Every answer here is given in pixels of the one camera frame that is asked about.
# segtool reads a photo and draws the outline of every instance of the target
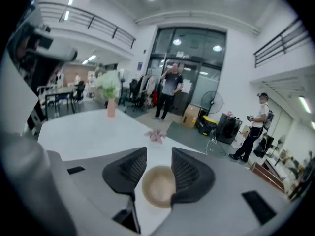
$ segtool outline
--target glass door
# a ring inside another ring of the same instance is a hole
[[[170,69],[174,63],[179,66],[184,88],[175,94],[170,112],[182,116],[191,101],[201,64],[183,60],[167,60],[163,73]]]

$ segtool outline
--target person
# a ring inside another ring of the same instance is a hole
[[[74,79],[74,85],[78,85],[79,82],[81,80],[81,77],[79,76],[79,74],[75,73],[75,79]]]
[[[235,152],[235,154],[229,155],[232,159],[238,160],[241,158],[241,160],[245,163],[248,161],[253,144],[262,134],[264,122],[266,121],[269,114],[268,99],[268,95],[264,92],[259,95],[259,112],[255,118],[249,119],[249,121],[252,121],[251,131],[243,142],[243,145]]]
[[[178,64],[174,63],[172,68],[162,74],[161,80],[163,79],[166,79],[165,85],[158,99],[156,115],[153,117],[153,119],[159,119],[161,109],[165,103],[161,121],[164,121],[166,114],[172,105],[174,95],[183,88],[183,77],[179,74]]]

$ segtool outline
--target flower vase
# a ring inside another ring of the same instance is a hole
[[[116,111],[115,99],[108,99],[107,116],[111,118],[115,117],[115,111]]]

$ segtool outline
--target standing fan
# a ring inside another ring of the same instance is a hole
[[[280,149],[281,149],[281,148],[283,147],[283,145],[284,145],[285,138],[286,138],[285,135],[282,135],[282,136],[279,138],[278,143],[277,143],[277,146],[275,146],[274,151],[273,151],[270,155],[267,155],[268,157],[272,157],[272,155],[273,155],[273,153],[276,151],[276,149],[278,149],[278,151],[280,151]]]
[[[207,115],[219,112],[222,106],[222,96],[215,91],[206,92],[201,97],[201,107],[204,109],[208,109]]]

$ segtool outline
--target glass window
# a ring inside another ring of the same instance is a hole
[[[147,75],[156,76],[158,80],[162,76],[164,60],[163,59],[152,59],[149,62]]]
[[[157,36],[157,42],[152,52],[153,53],[166,53],[167,48],[169,46],[169,42],[172,37],[172,33],[173,33],[173,28],[161,29]]]
[[[192,96],[191,103],[201,107],[201,97],[209,91],[216,91],[221,72],[209,67],[202,66],[198,75],[198,81]]]
[[[206,30],[178,28],[171,43],[171,54],[202,57],[206,41]]]
[[[225,52],[225,34],[209,31],[203,58],[211,65],[222,66]]]

